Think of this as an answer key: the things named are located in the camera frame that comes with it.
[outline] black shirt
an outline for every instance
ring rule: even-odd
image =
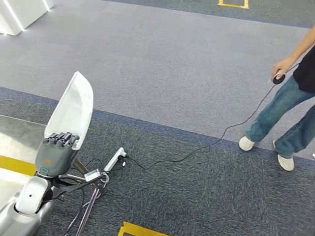
[[[315,46],[303,58],[293,77],[300,90],[315,92]]]

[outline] gray carpet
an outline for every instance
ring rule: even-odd
[[[307,29],[98,0],[58,0],[17,37],[0,37],[0,85],[59,99],[75,71],[99,110],[212,137],[246,120],[272,65]],[[262,108],[270,101],[272,94]],[[299,121],[286,115],[259,147]],[[247,125],[228,131],[239,140]],[[311,158],[313,142],[299,156]]]
[[[0,114],[47,123],[56,105],[30,96],[33,102],[23,93],[20,98],[2,97]],[[198,142],[107,120],[102,113],[93,115],[78,156],[84,163],[95,157],[106,163],[122,146],[147,167],[157,160],[180,159],[200,147]],[[91,167],[100,165],[92,162]],[[123,221],[171,236],[315,234],[314,169],[285,172],[276,163],[275,153],[267,150],[242,153],[215,146],[184,162],[158,164],[150,171],[127,160],[125,169],[110,174],[107,194],[97,200],[83,235],[116,235]],[[45,235],[61,235],[76,215],[80,195],[71,193],[64,203],[58,202],[44,227]]]
[[[218,0],[111,0],[215,16],[310,28],[314,25],[313,0],[249,0],[249,9],[218,6]],[[224,0],[244,5],[244,0]]]

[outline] hand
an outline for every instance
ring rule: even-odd
[[[284,60],[276,63],[272,70],[271,79],[273,79],[276,74],[277,79],[281,78],[283,74],[286,74],[295,60],[289,57]]]

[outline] white power strip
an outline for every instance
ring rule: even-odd
[[[117,161],[119,156],[125,157],[127,153],[123,148],[119,148],[115,155],[104,168],[105,172],[110,172]]]

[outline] controller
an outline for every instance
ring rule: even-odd
[[[275,85],[278,85],[280,84],[282,82],[283,82],[286,78],[286,74],[283,74],[283,76],[281,76],[280,78],[277,79],[276,76],[278,76],[279,73],[276,73],[273,79],[272,82]]]

